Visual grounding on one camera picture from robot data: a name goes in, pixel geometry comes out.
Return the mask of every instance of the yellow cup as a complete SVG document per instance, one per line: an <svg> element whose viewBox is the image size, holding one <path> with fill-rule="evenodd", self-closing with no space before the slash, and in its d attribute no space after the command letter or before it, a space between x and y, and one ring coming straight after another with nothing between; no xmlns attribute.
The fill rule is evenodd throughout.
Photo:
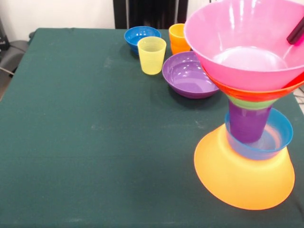
<svg viewBox="0 0 304 228"><path fill-rule="evenodd" d="M184 26L185 24L180 23L169 28L171 51L174 55L191 49L184 36Z"/></svg>
<svg viewBox="0 0 304 228"><path fill-rule="evenodd" d="M159 37L145 37L138 41L139 60L142 71L148 75L161 72L166 52L166 41Z"/></svg>

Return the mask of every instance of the cup rim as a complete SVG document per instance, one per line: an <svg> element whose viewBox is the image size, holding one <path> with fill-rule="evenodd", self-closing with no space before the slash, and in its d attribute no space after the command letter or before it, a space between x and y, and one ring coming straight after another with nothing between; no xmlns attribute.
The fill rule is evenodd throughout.
<svg viewBox="0 0 304 228"><path fill-rule="evenodd" d="M140 44L143 42L143 40L145 40L145 39L151 39L151 38L153 38L153 39L158 39L159 41L161 41L162 44L163 44L163 47L162 47L161 49L157 50L157 51L146 51L146 50L140 48ZM144 37L144 38L140 39L140 40L138 41L138 43L137 43L137 47L138 47L138 49L140 49L141 51L144 51L144 52L146 52L146 53L157 53L157 52L160 52L160 51L166 49L166 47L167 47L167 42L166 42L163 38L161 38L161 37L149 36L149 37Z"/></svg>
<svg viewBox="0 0 304 228"><path fill-rule="evenodd" d="M172 29L173 27L175 27L175 26L180 26L180 25L183 25L184 28L185 28L185 23L177 23L177 24L171 25L171 26L169 27L169 34L171 34L172 36L177 37L177 38L185 38L184 29L183 29L183 34L184 34L184 35L183 35L182 37L181 37L181 36L177 36L177 35L175 35L174 33L171 32L171 29Z"/></svg>

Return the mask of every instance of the orange bowl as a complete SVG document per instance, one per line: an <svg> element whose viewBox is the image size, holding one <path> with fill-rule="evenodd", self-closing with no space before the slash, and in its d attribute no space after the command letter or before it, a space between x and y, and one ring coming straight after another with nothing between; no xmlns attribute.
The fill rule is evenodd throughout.
<svg viewBox="0 0 304 228"><path fill-rule="evenodd" d="M300 74L298 77L296 77L294 80L289 82L282 89L272 90L272 91L247 91L247 90L232 88L214 79L212 76L208 74L208 72L206 72L206 74L210 78L210 80L225 94L240 100L251 101L251 102L275 100L288 95L296 88L304 85L304 72Z"/></svg>

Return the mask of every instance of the orange cup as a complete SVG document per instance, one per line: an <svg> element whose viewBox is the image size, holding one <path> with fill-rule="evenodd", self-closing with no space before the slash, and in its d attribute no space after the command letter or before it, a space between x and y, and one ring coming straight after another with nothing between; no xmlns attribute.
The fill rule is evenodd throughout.
<svg viewBox="0 0 304 228"><path fill-rule="evenodd" d="M180 23L172 25L169 28L171 51L174 55L180 52L190 51L191 49L184 36L184 26L185 24Z"/></svg>

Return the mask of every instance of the pink bowl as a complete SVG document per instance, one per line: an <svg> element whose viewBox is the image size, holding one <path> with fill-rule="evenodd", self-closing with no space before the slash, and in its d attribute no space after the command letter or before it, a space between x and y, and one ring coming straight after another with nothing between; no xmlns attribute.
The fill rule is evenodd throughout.
<svg viewBox="0 0 304 228"><path fill-rule="evenodd" d="M237 89L283 88L304 71L304 37L286 38L304 15L289 0L222 0L186 21L185 37L214 79Z"/></svg>

